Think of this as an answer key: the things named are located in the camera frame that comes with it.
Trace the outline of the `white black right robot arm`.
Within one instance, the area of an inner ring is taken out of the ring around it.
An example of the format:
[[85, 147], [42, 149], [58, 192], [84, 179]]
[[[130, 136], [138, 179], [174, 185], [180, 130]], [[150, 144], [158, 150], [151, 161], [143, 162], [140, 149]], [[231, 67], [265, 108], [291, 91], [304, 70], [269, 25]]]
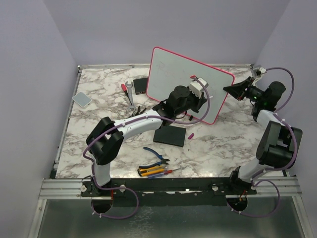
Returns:
[[255, 158], [230, 174], [227, 187], [234, 194], [250, 190], [253, 180], [265, 172], [292, 167], [303, 135], [301, 129], [291, 127], [278, 117], [276, 105], [286, 90], [285, 86], [274, 81], [263, 91], [253, 85], [254, 81], [253, 77], [248, 77], [240, 83], [224, 87], [224, 91], [236, 100], [247, 98], [253, 102], [251, 115], [255, 122], [265, 128]]

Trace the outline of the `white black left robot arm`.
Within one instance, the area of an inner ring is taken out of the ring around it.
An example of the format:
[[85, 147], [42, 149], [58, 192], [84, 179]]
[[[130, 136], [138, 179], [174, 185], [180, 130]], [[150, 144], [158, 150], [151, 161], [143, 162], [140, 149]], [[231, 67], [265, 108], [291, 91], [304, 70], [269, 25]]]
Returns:
[[92, 162], [92, 190], [100, 196], [108, 193], [110, 164], [125, 140], [172, 123], [181, 124], [176, 119], [179, 114], [188, 110], [198, 112], [203, 104], [211, 105], [207, 88], [192, 82], [188, 87], [175, 87], [168, 99], [141, 115], [119, 121], [101, 119], [87, 137], [83, 152], [83, 157]]

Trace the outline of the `pink framed whiteboard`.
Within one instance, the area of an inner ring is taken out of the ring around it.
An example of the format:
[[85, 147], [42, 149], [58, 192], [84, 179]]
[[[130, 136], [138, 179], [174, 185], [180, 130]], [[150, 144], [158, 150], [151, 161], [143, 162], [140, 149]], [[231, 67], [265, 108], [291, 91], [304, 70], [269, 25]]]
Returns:
[[203, 122], [214, 124], [227, 93], [223, 87], [230, 86], [235, 76], [222, 69], [207, 65], [197, 60], [182, 56], [170, 50], [154, 47], [149, 69], [146, 95], [158, 102], [167, 99], [176, 86], [189, 86], [191, 76], [197, 76], [208, 83], [211, 105]]

